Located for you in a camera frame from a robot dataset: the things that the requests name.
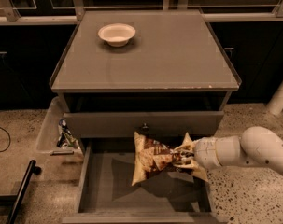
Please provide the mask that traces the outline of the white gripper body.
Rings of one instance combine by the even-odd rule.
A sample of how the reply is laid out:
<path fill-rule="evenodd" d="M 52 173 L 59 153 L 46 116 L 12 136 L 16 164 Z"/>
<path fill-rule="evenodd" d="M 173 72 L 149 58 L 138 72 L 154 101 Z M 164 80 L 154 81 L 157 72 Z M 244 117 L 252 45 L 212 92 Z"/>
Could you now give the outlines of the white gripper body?
<path fill-rule="evenodd" d="M 195 142 L 194 158 L 200 166 L 207 170 L 221 166 L 217 156 L 216 141 L 215 137 L 204 137 Z"/>

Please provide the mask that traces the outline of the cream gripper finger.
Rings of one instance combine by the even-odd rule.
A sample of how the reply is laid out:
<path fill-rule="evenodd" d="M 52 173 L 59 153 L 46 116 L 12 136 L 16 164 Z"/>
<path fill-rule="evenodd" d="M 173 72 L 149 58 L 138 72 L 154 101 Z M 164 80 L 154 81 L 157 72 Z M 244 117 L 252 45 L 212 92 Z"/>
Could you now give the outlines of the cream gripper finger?
<path fill-rule="evenodd" d="M 195 147 L 196 147 L 196 142 L 191 140 L 188 133 L 185 133 L 182 144 L 176 147 L 175 151 L 185 151 L 193 154 Z"/>
<path fill-rule="evenodd" d="M 202 179 L 205 182 L 208 181 L 206 169 L 202 167 L 196 160 L 191 160 L 184 164 L 174 163 L 174 166 L 180 169 L 187 169 L 191 172 L 192 176 Z"/>

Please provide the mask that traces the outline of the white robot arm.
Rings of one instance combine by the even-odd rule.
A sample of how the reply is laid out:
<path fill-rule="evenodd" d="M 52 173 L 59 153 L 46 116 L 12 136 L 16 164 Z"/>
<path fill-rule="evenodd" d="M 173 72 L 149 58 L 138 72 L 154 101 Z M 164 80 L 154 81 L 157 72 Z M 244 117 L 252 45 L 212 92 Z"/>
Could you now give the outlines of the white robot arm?
<path fill-rule="evenodd" d="M 172 162 L 182 169 L 265 167 L 283 176 L 283 140 L 261 126 L 247 128 L 241 136 L 204 137 L 196 141 L 192 141 L 186 133 L 183 144 L 176 150 L 192 153 L 190 157 Z"/>

